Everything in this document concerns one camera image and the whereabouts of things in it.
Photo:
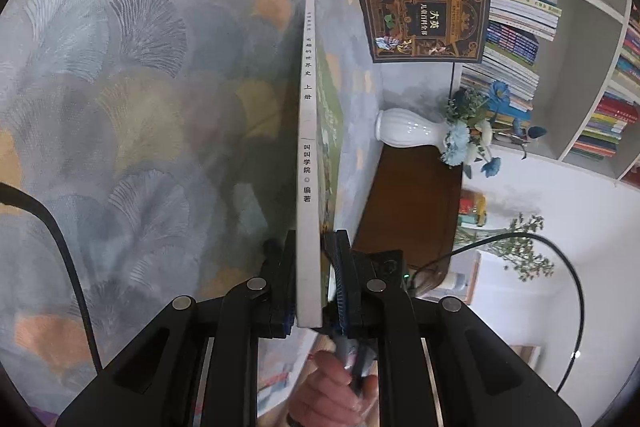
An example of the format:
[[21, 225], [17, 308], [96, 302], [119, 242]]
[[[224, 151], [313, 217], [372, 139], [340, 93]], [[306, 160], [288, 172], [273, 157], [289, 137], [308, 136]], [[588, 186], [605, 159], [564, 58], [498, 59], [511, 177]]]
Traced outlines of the person's hand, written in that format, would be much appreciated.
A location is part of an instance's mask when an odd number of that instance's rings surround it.
[[288, 399], [288, 419], [304, 427], [363, 426], [378, 401], [378, 375], [368, 375], [357, 393], [349, 371], [332, 352], [317, 351], [312, 361], [316, 369]]

